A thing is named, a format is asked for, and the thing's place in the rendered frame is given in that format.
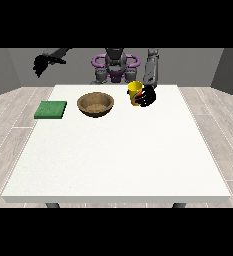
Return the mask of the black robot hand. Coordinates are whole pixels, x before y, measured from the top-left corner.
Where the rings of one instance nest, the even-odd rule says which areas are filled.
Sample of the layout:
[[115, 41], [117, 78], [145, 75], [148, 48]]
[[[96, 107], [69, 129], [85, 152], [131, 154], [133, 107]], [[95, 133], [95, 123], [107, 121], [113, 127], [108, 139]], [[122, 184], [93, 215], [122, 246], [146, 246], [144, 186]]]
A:
[[148, 107], [156, 100], [156, 93], [151, 85], [145, 86], [142, 93], [135, 97], [135, 102], [141, 107]]
[[40, 77], [49, 64], [55, 63], [65, 64], [66, 61], [61, 58], [51, 57], [48, 55], [39, 55], [34, 59], [33, 70], [37, 77]]

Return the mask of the yellow cup with melon print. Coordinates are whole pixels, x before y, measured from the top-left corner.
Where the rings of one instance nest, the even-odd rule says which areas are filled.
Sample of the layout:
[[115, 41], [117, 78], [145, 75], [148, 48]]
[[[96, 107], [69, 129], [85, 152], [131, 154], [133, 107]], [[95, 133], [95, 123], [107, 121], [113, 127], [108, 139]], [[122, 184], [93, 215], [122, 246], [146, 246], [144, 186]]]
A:
[[143, 84], [140, 81], [132, 81], [128, 84], [128, 94], [133, 106], [138, 106], [136, 97], [142, 94]]

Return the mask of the green square pad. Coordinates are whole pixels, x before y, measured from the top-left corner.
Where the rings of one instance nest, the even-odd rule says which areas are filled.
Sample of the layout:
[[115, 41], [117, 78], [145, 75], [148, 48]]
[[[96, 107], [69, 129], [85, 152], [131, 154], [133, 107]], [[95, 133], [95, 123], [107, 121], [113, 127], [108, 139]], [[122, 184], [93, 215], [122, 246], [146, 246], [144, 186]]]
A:
[[34, 118], [61, 119], [66, 106], [66, 101], [42, 101], [34, 114]]

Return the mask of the brown wooden bowl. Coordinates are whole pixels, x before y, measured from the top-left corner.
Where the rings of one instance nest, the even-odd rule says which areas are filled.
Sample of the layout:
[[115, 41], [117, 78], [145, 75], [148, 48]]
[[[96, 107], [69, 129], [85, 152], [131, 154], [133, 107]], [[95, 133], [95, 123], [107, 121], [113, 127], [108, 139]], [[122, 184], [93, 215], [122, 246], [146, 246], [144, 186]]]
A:
[[92, 118], [105, 116], [111, 111], [113, 105], [113, 97], [102, 92], [87, 93], [77, 100], [79, 110]]

